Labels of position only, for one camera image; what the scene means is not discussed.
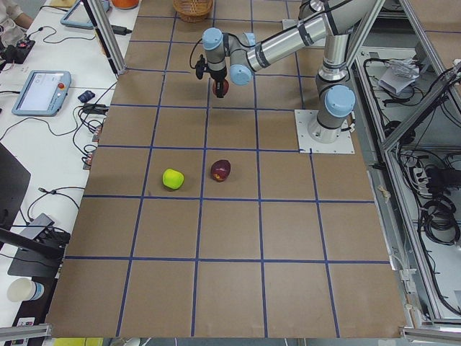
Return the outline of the orange bucket with lid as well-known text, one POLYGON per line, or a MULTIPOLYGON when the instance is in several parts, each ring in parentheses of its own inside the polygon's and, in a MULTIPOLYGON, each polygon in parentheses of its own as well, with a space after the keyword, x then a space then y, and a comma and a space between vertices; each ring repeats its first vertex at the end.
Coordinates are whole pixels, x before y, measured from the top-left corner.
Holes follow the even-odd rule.
POLYGON ((121 10, 134 9, 139 5, 139 0, 111 0, 112 5, 121 10))

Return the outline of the dark red apple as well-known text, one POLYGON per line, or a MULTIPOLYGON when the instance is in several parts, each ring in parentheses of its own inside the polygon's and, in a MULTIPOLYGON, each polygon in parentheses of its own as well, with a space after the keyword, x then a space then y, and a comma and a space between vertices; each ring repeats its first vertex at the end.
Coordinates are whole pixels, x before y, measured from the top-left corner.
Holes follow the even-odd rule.
POLYGON ((210 175, 216 182, 224 182, 231 173, 231 163, 226 159, 214 162, 210 168, 210 175))

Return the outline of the black monitor stand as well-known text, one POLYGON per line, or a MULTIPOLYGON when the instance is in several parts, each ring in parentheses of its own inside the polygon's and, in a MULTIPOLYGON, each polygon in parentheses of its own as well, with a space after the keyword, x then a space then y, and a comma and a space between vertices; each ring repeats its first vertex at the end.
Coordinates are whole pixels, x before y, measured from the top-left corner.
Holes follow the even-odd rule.
POLYGON ((1 243, 17 248, 8 274, 54 278, 71 235, 58 231, 54 221, 40 214, 22 227, 11 230, 26 195, 31 174, 4 146, 1 147, 1 243))

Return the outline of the aluminium frame post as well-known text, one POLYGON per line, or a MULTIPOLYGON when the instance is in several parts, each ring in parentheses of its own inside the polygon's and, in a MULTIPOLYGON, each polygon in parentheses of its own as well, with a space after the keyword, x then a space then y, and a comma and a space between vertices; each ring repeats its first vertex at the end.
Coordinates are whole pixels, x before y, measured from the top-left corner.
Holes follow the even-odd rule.
POLYGON ((83 4, 112 72, 117 76, 124 74, 127 66, 101 1, 83 0, 83 4))

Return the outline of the black power adapter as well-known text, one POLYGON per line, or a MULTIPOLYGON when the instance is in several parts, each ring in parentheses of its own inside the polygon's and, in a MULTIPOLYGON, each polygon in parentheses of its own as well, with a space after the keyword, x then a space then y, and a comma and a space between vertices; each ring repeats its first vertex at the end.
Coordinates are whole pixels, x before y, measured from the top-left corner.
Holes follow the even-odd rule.
POLYGON ((113 33, 116 35, 129 35, 133 32, 132 30, 119 25, 111 25, 111 28, 113 33))

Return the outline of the red yellow apple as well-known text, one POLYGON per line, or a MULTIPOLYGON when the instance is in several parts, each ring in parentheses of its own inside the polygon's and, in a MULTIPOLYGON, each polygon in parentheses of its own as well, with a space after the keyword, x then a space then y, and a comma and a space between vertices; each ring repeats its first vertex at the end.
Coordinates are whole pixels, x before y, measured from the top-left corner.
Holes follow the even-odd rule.
POLYGON ((224 98, 228 93, 229 83, 226 79, 223 80, 214 80, 212 86, 212 92, 217 98, 224 98))

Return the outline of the green apple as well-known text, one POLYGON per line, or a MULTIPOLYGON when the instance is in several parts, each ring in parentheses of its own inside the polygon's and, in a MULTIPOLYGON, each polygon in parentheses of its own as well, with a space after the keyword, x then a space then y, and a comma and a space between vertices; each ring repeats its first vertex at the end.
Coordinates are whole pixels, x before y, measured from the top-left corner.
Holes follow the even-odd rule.
POLYGON ((171 190, 178 190, 184 184, 184 175, 175 169, 168 168, 162 174, 164 187, 171 190))

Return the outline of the woven wicker basket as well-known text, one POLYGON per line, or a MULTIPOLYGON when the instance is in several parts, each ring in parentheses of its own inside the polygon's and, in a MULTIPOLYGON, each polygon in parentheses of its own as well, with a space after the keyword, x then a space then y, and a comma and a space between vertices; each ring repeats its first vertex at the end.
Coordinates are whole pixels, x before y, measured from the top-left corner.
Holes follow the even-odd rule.
POLYGON ((213 3, 213 0, 173 0, 173 7, 182 21, 197 23, 207 19, 213 3))

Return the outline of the white paper cup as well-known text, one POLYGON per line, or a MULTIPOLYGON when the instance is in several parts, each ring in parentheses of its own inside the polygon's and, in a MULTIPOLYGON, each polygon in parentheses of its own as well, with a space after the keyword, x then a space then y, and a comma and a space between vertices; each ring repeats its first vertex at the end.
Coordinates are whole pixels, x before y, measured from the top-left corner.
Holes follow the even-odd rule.
POLYGON ((14 303, 22 301, 36 301, 42 297, 45 286, 29 278, 18 278, 7 289, 7 298, 14 303))

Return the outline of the blue teach pendant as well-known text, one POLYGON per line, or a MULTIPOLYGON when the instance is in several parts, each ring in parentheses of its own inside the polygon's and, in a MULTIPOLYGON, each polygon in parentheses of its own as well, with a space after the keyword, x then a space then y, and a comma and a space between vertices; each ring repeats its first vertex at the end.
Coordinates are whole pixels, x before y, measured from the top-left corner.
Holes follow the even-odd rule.
POLYGON ((90 30, 94 27, 83 1, 76 1, 61 18, 60 23, 66 27, 75 27, 85 30, 90 30))
POLYGON ((55 116, 63 106, 71 80, 69 71, 31 71, 12 113, 18 116, 55 116))

